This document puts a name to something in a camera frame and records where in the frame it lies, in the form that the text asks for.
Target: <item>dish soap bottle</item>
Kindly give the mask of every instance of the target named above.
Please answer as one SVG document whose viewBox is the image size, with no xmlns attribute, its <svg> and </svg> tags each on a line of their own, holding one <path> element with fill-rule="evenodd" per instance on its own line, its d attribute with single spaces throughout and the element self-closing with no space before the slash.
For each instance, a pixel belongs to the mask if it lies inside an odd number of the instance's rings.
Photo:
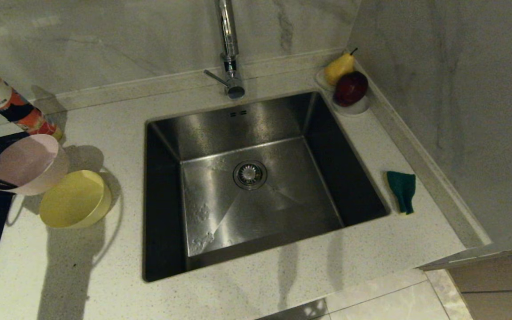
<svg viewBox="0 0 512 320">
<path fill-rule="evenodd" d="M 60 140 L 61 129 L 0 78 L 0 114 L 28 134 L 44 133 Z"/>
<path fill-rule="evenodd" d="M 357 51 L 357 49 L 358 48 L 355 48 L 351 53 L 343 53 L 342 56 L 333 60 L 332 63 L 329 63 L 329 65 L 325 67 L 325 80 L 327 83 L 336 85 L 337 81 L 339 81 L 343 75 L 353 71 L 353 65 L 355 64 L 353 53 Z"/>
</svg>

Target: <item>pink bowl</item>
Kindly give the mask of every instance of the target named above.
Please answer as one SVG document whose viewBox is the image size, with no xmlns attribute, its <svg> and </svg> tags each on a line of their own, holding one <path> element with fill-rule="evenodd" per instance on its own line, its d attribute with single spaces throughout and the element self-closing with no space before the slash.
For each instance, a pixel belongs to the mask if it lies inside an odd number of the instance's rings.
<svg viewBox="0 0 512 320">
<path fill-rule="evenodd" d="M 68 157 L 48 134 L 27 136 L 0 154 L 0 179 L 15 184 L 14 194 L 41 194 L 68 172 Z"/>
</svg>

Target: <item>chrome faucet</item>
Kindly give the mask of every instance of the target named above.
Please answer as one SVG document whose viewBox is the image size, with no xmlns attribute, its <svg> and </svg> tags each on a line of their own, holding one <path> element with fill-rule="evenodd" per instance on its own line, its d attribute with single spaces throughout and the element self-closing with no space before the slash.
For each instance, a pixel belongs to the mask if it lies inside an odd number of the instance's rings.
<svg viewBox="0 0 512 320">
<path fill-rule="evenodd" d="M 215 0 L 219 18 L 221 20 L 221 35 L 224 52 L 221 53 L 224 62 L 224 71 L 226 79 L 223 80 L 214 73 L 205 70 L 204 73 L 209 77 L 225 85 L 225 93 L 230 99 L 240 99 L 244 97 L 244 87 L 238 67 L 236 66 L 236 57 L 238 56 L 238 43 L 236 42 L 236 28 L 234 27 L 234 12 L 232 11 L 231 0 Z"/>
</svg>

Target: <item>yellow bowl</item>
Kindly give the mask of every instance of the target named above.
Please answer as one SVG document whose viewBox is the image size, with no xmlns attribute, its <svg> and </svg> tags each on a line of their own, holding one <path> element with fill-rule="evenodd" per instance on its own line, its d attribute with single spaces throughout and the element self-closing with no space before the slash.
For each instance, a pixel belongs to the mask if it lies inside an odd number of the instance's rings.
<svg viewBox="0 0 512 320">
<path fill-rule="evenodd" d="M 112 194 L 92 171 L 71 172 L 47 191 L 39 206 L 41 220 L 52 228 L 88 227 L 108 213 Z"/>
</svg>

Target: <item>sink basin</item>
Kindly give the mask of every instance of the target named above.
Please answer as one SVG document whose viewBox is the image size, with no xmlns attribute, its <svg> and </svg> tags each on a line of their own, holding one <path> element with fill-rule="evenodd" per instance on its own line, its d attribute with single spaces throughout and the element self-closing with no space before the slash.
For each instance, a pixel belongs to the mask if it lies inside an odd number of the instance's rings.
<svg viewBox="0 0 512 320">
<path fill-rule="evenodd" d="M 387 215 L 319 93 L 146 126 L 144 279 Z"/>
</svg>

